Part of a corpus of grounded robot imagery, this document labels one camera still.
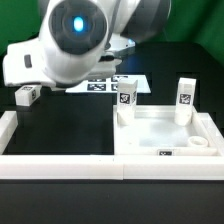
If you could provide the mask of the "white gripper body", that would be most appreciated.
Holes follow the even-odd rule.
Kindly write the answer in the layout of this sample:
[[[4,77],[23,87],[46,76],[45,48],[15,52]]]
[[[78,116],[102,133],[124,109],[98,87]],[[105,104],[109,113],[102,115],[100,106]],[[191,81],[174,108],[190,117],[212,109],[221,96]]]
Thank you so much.
[[[56,83],[46,76],[46,64],[41,53],[41,45],[37,38],[10,44],[2,63],[4,84],[55,87]]]

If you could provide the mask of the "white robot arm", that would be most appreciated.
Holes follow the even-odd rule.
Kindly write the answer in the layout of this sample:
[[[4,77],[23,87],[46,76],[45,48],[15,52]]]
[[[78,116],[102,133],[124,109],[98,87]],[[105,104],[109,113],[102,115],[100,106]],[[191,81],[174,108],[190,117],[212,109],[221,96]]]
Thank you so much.
[[[3,59],[7,86],[66,89],[109,78],[124,53],[159,33],[171,0],[38,0],[36,38],[11,44]]]

